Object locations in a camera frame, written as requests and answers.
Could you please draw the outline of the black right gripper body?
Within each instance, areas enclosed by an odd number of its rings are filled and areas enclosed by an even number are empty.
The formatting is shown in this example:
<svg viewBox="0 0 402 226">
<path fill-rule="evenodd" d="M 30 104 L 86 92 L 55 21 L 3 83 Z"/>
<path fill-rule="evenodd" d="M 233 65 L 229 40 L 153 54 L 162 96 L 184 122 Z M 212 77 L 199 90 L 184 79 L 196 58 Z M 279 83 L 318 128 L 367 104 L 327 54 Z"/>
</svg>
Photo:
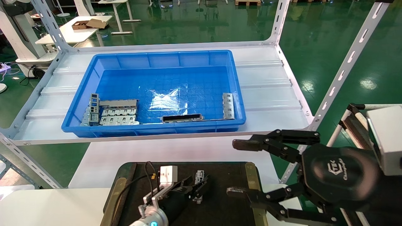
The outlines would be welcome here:
<svg viewBox="0 0 402 226">
<path fill-rule="evenodd" d="M 304 196 L 320 207 L 365 209 L 382 177 L 372 152 L 320 143 L 303 152 L 301 168 Z"/>
</svg>

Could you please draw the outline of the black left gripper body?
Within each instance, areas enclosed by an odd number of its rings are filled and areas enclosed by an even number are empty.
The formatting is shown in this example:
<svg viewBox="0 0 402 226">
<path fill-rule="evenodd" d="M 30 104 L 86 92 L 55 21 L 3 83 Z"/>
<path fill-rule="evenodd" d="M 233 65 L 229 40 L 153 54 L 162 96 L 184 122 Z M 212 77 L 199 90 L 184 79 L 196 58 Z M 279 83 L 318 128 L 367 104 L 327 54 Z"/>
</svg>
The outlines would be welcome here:
<svg viewBox="0 0 402 226">
<path fill-rule="evenodd" d="M 171 226 L 188 206 L 195 196 L 194 193 L 195 186 L 174 186 L 163 196 L 160 208 L 167 217 L 168 226 Z"/>
</svg>

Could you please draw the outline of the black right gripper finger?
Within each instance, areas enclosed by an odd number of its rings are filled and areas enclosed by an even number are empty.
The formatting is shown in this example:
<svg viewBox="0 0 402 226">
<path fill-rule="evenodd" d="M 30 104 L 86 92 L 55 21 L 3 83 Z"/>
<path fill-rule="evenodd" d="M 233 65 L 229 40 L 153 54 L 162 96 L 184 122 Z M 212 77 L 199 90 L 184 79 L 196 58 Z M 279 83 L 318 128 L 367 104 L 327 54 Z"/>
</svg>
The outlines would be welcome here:
<svg viewBox="0 0 402 226">
<path fill-rule="evenodd" d="M 248 140 L 235 139 L 232 146 L 242 151 L 266 151 L 289 163 L 300 163 L 300 152 L 288 144 L 311 146 L 320 143 L 320 134 L 301 130 L 274 130 L 266 135 L 253 134 Z"/>
<path fill-rule="evenodd" d="M 280 202 L 298 196 L 309 196 L 315 201 L 318 196 L 311 194 L 303 183 L 296 183 L 267 193 L 256 189 L 229 187 L 227 188 L 227 195 L 245 199 L 251 208 L 263 209 L 277 220 L 287 223 L 303 225 L 336 225 L 338 222 L 333 213 L 327 212 L 325 206 L 323 206 L 323 202 L 320 201 L 316 203 L 316 206 L 321 204 L 323 213 L 289 209 L 280 204 Z"/>
</svg>

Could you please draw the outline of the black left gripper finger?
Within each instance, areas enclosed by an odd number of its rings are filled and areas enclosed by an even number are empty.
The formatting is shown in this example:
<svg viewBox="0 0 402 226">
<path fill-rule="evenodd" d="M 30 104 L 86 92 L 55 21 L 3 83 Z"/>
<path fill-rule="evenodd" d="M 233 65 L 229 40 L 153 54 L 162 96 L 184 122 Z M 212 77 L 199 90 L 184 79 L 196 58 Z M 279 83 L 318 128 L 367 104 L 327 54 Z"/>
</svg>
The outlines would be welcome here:
<svg viewBox="0 0 402 226">
<path fill-rule="evenodd" d="M 175 185 L 173 186 L 172 190 L 178 189 L 179 187 L 183 187 L 183 186 L 190 186 L 193 181 L 194 181 L 193 177 L 188 176 L 185 179 L 175 183 Z"/>
<path fill-rule="evenodd" d="M 189 199 L 192 201 L 202 201 L 203 195 L 210 187 L 208 183 L 209 176 L 199 177 L 197 176 L 195 179 L 195 184 L 192 186 L 192 190 L 190 195 L 188 196 Z"/>
</svg>

